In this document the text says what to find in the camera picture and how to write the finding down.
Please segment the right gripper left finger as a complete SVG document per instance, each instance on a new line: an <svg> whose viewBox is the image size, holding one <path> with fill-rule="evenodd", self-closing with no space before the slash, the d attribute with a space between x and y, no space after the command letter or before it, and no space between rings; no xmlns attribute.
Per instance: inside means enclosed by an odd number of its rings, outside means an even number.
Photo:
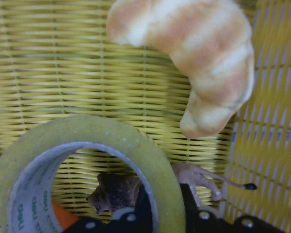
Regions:
<svg viewBox="0 0 291 233"><path fill-rule="evenodd" d="M153 230L151 205L143 185L140 186L138 192L135 215L137 217L137 233L151 233Z"/></svg>

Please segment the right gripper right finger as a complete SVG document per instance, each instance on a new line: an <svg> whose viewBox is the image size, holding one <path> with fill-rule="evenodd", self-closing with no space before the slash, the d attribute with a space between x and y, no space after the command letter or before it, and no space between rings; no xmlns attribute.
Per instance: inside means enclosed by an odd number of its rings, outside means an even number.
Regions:
<svg viewBox="0 0 291 233"><path fill-rule="evenodd" d="M188 184L180 184L184 207L185 207L185 220L186 220L186 232L198 233L198 213L199 209L196 205L192 192Z"/></svg>

